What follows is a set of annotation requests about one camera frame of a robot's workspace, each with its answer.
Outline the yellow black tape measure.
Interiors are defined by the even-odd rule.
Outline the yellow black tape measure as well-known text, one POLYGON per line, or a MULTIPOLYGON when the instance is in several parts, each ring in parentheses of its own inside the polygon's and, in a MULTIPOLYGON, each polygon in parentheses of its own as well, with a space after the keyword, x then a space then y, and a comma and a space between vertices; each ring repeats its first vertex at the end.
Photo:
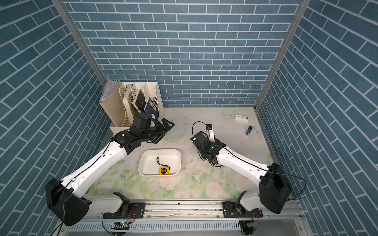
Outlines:
POLYGON ((159 165, 159 175, 168 175, 170 171, 170 166, 160 163, 159 157, 156 158, 157 164, 159 165))

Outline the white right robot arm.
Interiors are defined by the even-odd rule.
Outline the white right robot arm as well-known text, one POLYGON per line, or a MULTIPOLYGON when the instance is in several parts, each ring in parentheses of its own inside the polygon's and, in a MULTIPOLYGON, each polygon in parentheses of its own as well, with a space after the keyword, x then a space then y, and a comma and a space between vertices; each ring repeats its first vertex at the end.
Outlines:
POLYGON ((197 148, 200 157, 210 164, 229 167, 259 187, 259 192, 244 191, 238 197, 236 208, 242 216, 260 207, 275 214, 281 213, 292 187, 280 165, 252 161, 219 139, 209 139, 202 131, 193 135, 191 142, 197 148))

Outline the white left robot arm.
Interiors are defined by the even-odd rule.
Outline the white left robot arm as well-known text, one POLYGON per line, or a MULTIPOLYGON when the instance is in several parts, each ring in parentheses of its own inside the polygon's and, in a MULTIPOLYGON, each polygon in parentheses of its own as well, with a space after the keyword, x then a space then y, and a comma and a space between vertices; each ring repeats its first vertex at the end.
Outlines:
POLYGON ((48 208, 66 226, 75 225, 94 214, 110 214, 112 218, 129 216, 130 201, 120 192, 105 198, 86 197, 85 194, 115 163, 143 142, 157 144, 174 126, 167 119, 157 121, 149 113, 136 114, 130 128, 115 134, 108 145, 87 163, 61 180, 52 179, 46 184, 48 208))

